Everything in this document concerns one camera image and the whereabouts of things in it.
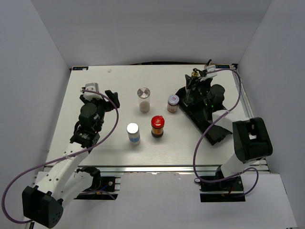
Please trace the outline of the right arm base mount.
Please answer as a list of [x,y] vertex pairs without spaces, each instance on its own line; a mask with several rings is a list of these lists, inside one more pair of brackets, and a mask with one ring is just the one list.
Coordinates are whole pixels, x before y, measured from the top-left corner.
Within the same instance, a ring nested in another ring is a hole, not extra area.
[[240,177],[231,178],[217,183],[204,183],[194,179],[200,187],[202,203],[245,202],[244,187]]

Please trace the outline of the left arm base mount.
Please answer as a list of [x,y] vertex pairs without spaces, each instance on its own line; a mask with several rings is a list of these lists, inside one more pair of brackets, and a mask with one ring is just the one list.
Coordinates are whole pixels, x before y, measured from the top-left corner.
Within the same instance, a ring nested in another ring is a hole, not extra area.
[[121,177],[102,175],[95,167],[76,169],[76,175],[89,175],[92,178],[91,186],[82,191],[76,200],[116,200],[121,185]]

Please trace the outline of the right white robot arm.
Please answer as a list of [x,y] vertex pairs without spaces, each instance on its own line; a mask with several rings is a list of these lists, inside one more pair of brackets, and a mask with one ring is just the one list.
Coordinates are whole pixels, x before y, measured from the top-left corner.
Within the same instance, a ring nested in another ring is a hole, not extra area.
[[192,75],[186,75],[185,88],[180,90],[180,107],[211,145],[227,136],[233,137],[234,152],[220,165],[215,178],[216,186],[227,190],[233,183],[232,177],[243,173],[255,161],[270,156],[273,147],[263,119],[235,113],[241,94],[236,94],[237,101],[227,102],[228,92],[214,82],[213,76],[197,69]]

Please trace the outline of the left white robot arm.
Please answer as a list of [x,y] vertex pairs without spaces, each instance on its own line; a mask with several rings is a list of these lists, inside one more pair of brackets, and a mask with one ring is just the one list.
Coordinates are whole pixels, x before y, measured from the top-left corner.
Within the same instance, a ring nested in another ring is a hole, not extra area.
[[82,191],[100,187],[100,171],[94,167],[79,169],[78,165],[100,142],[105,113],[120,107],[117,92],[107,90],[105,94],[83,88],[83,106],[63,157],[35,186],[27,186],[22,192],[25,217],[51,229],[58,224],[64,208]]

